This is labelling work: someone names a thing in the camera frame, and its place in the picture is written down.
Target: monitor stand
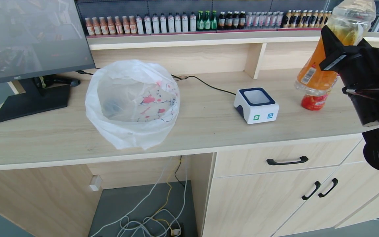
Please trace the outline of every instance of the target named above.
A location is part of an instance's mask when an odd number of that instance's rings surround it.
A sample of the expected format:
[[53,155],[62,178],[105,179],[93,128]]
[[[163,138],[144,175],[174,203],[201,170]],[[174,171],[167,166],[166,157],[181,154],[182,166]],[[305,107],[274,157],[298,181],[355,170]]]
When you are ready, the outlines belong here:
[[34,78],[19,80],[26,93],[9,96],[0,109],[0,123],[54,109],[68,104],[70,85],[39,89]]

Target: green bottle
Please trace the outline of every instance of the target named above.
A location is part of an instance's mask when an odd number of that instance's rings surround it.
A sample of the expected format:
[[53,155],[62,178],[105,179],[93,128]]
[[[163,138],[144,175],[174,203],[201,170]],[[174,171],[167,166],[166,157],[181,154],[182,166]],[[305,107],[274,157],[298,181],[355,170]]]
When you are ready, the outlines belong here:
[[206,11],[206,15],[204,16],[204,29],[210,30],[212,23],[210,21],[210,11]]
[[203,11],[198,11],[197,28],[198,30],[204,30]]
[[216,11],[213,11],[213,15],[212,15],[212,30],[215,30],[217,29],[217,20],[215,19],[215,13]]

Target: plastic bag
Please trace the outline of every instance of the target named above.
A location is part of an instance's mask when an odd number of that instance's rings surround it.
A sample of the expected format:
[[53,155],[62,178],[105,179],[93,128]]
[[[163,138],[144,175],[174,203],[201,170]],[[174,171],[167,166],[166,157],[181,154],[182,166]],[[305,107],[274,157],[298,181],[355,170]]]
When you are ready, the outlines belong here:
[[86,115],[117,149],[160,144],[175,124],[179,89],[159,64],[117,61],[99,69],[86,93]]

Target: barcode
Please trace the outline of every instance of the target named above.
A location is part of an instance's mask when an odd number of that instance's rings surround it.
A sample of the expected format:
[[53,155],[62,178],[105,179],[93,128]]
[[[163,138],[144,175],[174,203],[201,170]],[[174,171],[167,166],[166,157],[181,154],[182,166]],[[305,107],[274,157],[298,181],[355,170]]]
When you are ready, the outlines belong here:
[[307,72],[307,74],[305,74],[304,78],[302,78],[301,82],[303,84],[308,84],[308,82],[311,80],[311,78],[313,77],[314,73],[316,73],[316,70],[317,69],[314,69],[314,68],[310,68]]

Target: monitor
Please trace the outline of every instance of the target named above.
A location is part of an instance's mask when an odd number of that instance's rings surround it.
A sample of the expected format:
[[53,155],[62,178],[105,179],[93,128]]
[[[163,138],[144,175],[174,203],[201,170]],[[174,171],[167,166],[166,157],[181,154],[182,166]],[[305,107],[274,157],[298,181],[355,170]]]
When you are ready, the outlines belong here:
[[94,67],[74,0],[0,0],[0,83],[26,91],[7,98],[0,121],[66,107],[69,85],[42,90],[36,80]]

